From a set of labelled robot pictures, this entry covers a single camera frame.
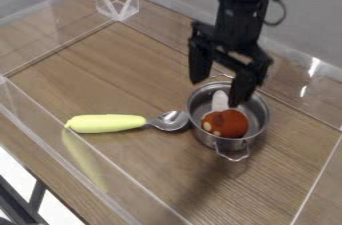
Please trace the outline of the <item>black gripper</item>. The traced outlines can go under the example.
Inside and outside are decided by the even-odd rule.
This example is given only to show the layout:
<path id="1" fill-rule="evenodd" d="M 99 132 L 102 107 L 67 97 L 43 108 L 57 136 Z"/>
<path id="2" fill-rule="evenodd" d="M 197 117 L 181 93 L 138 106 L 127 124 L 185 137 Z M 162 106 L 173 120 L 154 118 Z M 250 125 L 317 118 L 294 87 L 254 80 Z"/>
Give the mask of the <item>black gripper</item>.
<path id="1" fill-rule="evenodd" d="M 220 4 L 216 24 L 192 23 L 189 73 L 194 84 L 209 78 L 213 62 L 229 67 L 232 82 L 229 105 L 238 107 L 250 100 L 268 74 L 273 59 L 258 44 L 269 0 L 254 3 Z"/>

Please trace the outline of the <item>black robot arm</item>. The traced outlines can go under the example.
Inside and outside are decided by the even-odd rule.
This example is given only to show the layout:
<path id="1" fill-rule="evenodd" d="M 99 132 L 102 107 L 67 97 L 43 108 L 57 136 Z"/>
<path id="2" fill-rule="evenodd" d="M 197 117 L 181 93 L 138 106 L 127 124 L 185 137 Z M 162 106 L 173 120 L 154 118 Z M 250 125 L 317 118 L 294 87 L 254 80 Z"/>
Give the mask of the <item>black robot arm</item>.
<path id="1" fill-rule="evenodd" d="M 273 58 L 258 45 L 270 1 L 218 0 L 214 24 L 196 20 L 189 39 L 189 73 L 193 83 L 209 78 L 214 63 L 236 72 L 229 93 L 229 105 L 249 101 L 264 85 Z"/>

